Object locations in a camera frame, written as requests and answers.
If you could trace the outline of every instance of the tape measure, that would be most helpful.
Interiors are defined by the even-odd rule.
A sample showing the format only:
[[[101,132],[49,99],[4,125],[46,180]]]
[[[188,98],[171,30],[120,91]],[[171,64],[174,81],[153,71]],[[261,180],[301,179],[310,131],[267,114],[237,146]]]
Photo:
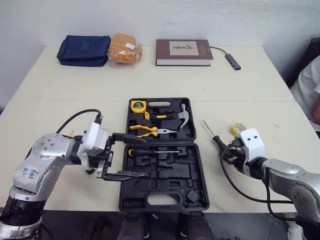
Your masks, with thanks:
[[[244,124],[242,124],[242,123],[240,123],[240,122],[237,122],[237,123],[235,123],[235,124],[232,125],[232,127],[231,127],[231,133],[232,133],[234,136],[236,136],[236,135],[238,135],[240,132],[242,132],[242,131],[244,131],[244,130],[246,130],[246,129],[247,129],[247,127],[246,127]]]
[[[147,102],[140,100],[131,101],[131,111],[135,114],[143,114],[147,110]]]

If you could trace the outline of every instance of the yellow handled pliers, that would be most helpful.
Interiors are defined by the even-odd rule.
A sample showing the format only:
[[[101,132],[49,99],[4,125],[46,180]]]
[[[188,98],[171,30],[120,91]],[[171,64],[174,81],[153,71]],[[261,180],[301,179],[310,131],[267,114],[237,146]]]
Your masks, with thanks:
[[[173,131],[170,129],[159,129],[156,126],[154,127],[148,127],[148,126],[143,126],[143,125],[134,125],[134,126],[130,126],[129,127],[130,130],[137,130],[137,129],[142,129],[142,130],[146,130],[149,131],[148,133],[144,134],[144,135],[140,135],[137,136],[139,138],[144,138],[144,137],[148,137],[150,135],[153,135],[155,137],[158,136],[158,134],[172,134],[172,133],[177,133],[177,131]]]

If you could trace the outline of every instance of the picture on book cover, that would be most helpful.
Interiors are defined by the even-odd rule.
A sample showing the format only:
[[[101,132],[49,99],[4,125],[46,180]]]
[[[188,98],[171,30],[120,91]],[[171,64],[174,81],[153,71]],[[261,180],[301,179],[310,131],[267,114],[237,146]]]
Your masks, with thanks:
[[[199,56],[195,41],[169,41],[169,47],[171,56]]]

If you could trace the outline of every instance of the book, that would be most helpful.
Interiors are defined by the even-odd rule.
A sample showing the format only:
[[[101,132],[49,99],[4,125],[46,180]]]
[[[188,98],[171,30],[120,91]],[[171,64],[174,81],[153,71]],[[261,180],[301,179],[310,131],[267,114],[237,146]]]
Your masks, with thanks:
[[[155,65],[210,66],[214,59],[208,40],[157,39]]]

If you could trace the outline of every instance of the metal rod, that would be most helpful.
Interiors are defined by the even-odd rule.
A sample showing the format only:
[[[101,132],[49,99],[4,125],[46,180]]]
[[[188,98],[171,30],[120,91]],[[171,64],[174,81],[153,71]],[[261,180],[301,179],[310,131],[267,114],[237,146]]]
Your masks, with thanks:
[[[180,153],[180,151],[156,151],[156,154],[162,154],[162,153]]]
[[[215,134],[211,131],[210,127],[206,124],[205,120],[200,121],[203,126],[209,131],[209,133],[212,135],[212,137],[215,136]]]

